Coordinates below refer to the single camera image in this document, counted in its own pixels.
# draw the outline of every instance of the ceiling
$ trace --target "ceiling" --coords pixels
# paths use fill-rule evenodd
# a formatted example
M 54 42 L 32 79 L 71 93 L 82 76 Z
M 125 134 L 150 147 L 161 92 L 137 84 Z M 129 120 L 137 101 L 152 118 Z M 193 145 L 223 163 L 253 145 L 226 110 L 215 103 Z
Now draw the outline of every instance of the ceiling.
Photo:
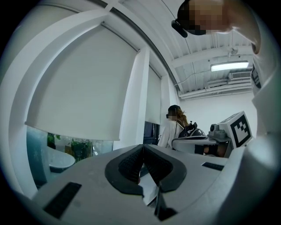
M 210 65 L 231 61 L 249 61 L 252 67 L 251 43 L 236 32 L 182 38 L 172 27 L 183 0 L 125 0 L 122 5 L 133 12 L 165 46 L 176 69 L 176 80 L 182 82 L 181 93 L 203 89 L 208 81 L 228 77 L 230 70 L 211 72 Z M 228 55 L 231 49 L 238 50 Z

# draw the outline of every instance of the white lab coat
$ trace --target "white lab coat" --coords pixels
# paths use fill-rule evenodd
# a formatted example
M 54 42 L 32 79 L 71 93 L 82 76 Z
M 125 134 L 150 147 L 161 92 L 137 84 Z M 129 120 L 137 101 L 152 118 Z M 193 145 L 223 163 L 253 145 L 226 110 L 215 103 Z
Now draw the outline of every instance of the white lab coat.
M 169 121 L 167 126 L 165 127 L 163 134 L 159 140 L 158 146 L 172 149 L 172 140 L 178 138 L 180 133 L 183 131 L 183 127 L 176 123 L 175 121 Z

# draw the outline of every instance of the fluorescent light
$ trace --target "fluorescent light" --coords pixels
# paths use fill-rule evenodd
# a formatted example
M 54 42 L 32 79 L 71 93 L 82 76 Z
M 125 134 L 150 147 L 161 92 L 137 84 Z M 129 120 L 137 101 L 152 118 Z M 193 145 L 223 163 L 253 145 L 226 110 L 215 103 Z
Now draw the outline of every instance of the fluorescent light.
M 220 70 L 226 70 L 226 69 L 243 69 L 247 68 L 249 65 L 248 61 L 239 61 L 239 62 L 226 62 L 226 63 L 220 63 L 211 65 L 211 71 L 220 71 Z

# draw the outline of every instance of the person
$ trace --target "person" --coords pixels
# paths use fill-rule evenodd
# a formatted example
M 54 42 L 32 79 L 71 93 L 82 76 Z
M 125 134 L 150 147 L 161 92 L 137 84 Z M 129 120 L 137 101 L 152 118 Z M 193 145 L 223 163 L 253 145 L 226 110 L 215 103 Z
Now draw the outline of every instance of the person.
M 254 96 L 280 71 L 280 48 L 264 22 L 240 0 L 186 0 L 178 10 L 178 23 L 195 35 L 235 31 L 252 43 L 251 73 Z M 259 112 L 257 136 L 265 133 Z
M 173 149 L 172 140 L 178 138 L 184 127 L 188 126 L 188 122 L 184 112 L 178 105 L 170 106 L 166 117 L 169 122 L 163 131 L 158 146 Z

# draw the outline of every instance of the white curtain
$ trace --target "white curtain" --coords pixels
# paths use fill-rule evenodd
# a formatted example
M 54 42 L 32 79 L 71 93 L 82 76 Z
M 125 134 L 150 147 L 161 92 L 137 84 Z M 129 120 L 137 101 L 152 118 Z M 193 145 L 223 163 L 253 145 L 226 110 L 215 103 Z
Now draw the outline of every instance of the white curtain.
M 104 27 L 66 47 L 36 88 L 26 124 L 54 134 L 119 140 L 136 51 Z
M 146 102 L 145 121 L 160 124 L 161 84 L 156 73 L 149 67 L 148 95 Z

